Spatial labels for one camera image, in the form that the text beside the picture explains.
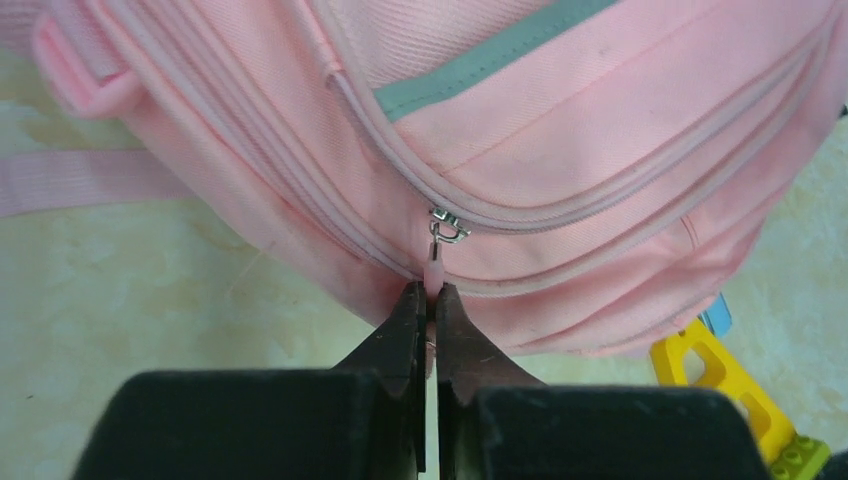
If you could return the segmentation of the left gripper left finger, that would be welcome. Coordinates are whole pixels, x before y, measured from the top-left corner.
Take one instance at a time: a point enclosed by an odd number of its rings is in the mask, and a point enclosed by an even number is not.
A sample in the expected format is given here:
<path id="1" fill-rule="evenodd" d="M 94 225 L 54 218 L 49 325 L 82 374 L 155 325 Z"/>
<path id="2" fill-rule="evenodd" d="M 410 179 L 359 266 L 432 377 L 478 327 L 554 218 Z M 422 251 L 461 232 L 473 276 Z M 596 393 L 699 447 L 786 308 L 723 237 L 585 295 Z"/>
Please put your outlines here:
<path id="1" fill-rule="evenodd" d="M 426 470 L 426 292 L 407 284 L 386 320 L 333 369 L 355 380 L 348 445 L 355 472 Z"/>

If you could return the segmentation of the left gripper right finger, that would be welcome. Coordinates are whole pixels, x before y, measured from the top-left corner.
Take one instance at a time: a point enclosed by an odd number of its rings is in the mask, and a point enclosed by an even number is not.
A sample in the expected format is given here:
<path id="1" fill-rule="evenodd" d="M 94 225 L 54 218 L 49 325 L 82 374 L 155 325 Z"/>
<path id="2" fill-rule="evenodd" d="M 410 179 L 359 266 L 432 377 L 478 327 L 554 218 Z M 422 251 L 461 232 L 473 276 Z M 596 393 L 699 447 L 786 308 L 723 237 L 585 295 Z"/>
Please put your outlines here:
<path id="1" fill-rule="evenodd" d="M 480 392 L 539 387 L 471 321 L 456 286 L 435 300 L 438 460 L 441 479 L 492 479 L 503 434 Z"/>

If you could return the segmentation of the pink student backpack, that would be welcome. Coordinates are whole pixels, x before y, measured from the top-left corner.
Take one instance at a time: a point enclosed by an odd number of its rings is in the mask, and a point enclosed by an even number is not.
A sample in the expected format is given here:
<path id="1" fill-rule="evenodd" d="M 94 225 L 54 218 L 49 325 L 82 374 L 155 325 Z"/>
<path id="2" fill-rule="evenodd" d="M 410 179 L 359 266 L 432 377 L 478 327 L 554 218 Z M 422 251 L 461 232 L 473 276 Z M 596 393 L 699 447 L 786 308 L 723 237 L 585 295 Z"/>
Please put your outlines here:
<path id="1" fill-rule="evenodd" d="M 362 318 L 446 281 L 514 354 L 689 323 L 847 95 L 843 1 L 5 1 L 1 44 L 143 143 L 4 161 L 3 215 L 194 194 Z"/>

